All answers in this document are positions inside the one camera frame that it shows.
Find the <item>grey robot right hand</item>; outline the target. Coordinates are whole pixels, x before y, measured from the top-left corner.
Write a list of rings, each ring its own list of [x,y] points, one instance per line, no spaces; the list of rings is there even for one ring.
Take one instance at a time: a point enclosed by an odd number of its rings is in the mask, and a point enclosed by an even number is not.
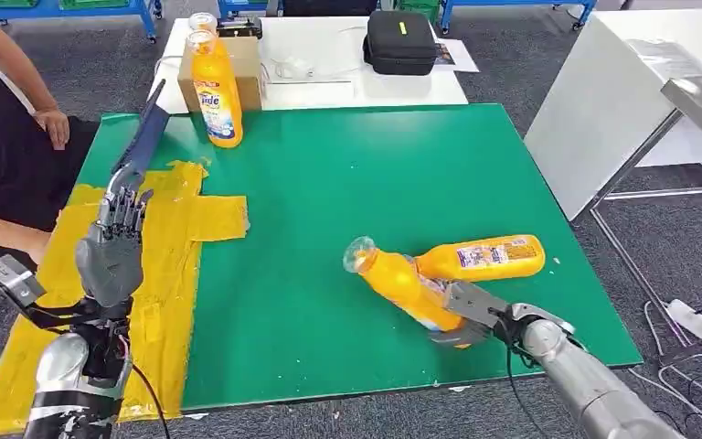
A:
[[[455,329],[431,331],[431,341],[444,346],[466,348],[481,343],[488,337],[497,336],[509,307],[505,300],[465,281],[451,281],[443,286],[442,308],[459,316],[461,321]]]

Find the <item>person's left hand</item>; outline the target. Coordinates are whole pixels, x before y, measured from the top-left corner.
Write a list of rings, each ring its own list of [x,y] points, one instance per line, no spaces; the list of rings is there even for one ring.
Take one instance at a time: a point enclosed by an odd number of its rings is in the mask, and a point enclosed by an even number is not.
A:
[[[36,110],[34,120],[48,134],[54,150],[64,150],[70,138],[69,117],[58,108]]]

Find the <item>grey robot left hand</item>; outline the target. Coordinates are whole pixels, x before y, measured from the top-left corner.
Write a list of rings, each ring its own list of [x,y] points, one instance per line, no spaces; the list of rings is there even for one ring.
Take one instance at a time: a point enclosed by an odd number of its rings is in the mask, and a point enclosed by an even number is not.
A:
[[[75,263],[87,296],[103,307],[127,301],[142,284],[143,225],[154,192],[122,187],[108,192],[98,217],[75,249]]]

